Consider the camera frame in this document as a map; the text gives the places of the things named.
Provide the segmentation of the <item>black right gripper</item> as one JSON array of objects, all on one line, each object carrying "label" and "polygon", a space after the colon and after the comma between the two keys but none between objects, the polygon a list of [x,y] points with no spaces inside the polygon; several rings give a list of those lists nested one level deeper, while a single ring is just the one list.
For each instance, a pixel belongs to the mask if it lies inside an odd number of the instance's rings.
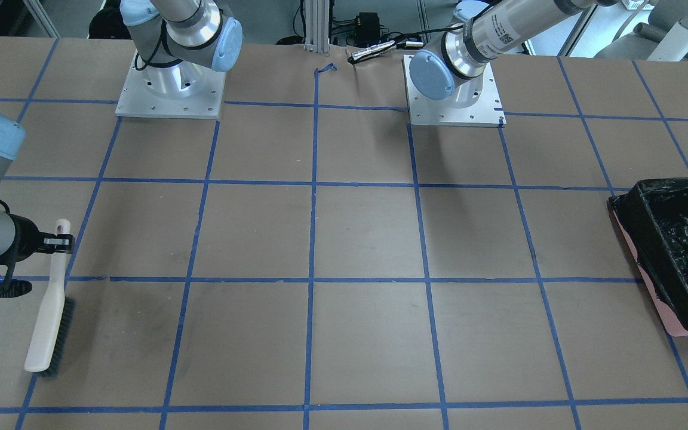
[{"label": "black right gripper", "polygon": [[32,220],[18,215],[8,217],[16,228],[16,234],[10,247],[2,255],[2,262],[21,262],[41,251],[50,255],[73,253],[74,236],[45,237]]}]

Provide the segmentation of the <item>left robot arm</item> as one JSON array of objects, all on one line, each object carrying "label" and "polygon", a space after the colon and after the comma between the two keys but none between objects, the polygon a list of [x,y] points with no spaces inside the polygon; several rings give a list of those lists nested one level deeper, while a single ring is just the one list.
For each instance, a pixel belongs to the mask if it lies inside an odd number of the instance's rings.
[{"label": "left robot arm", "polygon": [[597,1],[502,1],[445,30],[416,52],[408,75],[420,94],[445,100],[513,47],[597,5]]}]

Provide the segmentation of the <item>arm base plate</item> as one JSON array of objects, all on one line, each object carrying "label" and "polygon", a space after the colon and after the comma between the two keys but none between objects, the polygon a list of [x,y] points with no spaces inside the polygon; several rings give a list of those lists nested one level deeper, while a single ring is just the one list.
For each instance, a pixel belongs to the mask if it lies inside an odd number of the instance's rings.
[{"label": "arm base plate", "polygon": [[493,68],[465,82],[445,100],[431,100],[420,93],[409,76],[412,55],[404,55],[403,66],[410,123],[419,126],[473,126],[502,128],[507,124]]},{"label": "arm base plate", "polygon": [[169,68],[132,61],[115,114],[144,119],[218,119],[226,73],[183,61]]}]

